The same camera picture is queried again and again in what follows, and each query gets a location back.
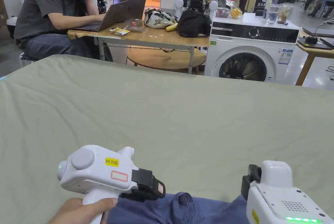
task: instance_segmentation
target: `handheld controller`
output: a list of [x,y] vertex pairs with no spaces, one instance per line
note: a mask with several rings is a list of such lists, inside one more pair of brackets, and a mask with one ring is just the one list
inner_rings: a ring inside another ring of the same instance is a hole
[[262,167],[249,165],[248,175],[242,177],[241,194],[247,200],[250,224],[334,224],[305,192],[293,187],[292,171],[285,162],[266,160]]
[[[62,188],[84,194],[84,205],[119,196],[136,201],[164,198],[165,185],[152,171],[134,165],[134,152],[130,147],[113,152],[97,145],[83,146],[59,164],[57,178]],[[91,224],[100,224],[102,216]]]

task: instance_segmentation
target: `washing machine control panel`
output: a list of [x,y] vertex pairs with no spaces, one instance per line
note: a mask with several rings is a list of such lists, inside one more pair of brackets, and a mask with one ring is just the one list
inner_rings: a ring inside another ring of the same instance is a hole
[[296,43],[299,31],[274,27],[238,25],[213,22],[211,35],[243,39],[267,40],[284,43]]

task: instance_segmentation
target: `washing machine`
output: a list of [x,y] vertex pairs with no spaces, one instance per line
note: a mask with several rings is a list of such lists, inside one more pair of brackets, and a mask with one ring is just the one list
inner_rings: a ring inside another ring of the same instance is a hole
[[212,19],[205,75],[283,83],[296,47],[299,27],[266,25],[255,13],[240,19]]

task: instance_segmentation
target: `banana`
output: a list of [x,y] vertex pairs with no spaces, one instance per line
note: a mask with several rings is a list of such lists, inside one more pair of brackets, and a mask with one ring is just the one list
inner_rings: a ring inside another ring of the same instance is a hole
[[175,23],[174,25],[171,25],[169,27],[166,28],[166,31],[170,32],[170,31],[175,31],[177,29],[177,23]]

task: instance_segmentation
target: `sticker label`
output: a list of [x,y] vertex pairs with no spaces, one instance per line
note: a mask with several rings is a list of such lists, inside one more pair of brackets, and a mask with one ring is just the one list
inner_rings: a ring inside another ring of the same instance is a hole
[[280,49],[279,52],[282,51],[280,60],[278,62],[278,64],[282,64],[282,65],[289,65],[291,56],[293,54],[293,50],[291,49]]
[[111,179],[117,180],[117,181],[128,181],[128,175],[126,173],[121,173],[117,171],[111,172]]
[[158,184],[158,191],[162,194],[164,194],[164,186],[162,184]]
[[253,215],[253,220],[256,224],[259,224],[260,223],[260,219],[259,219],[259,216],[256,214],[255,210],[253,209],[253,212],[252,212],[252,215]]
[[111,167],[118,167],[120,164],[118,159],[107,158],[106,157],[106,165]]

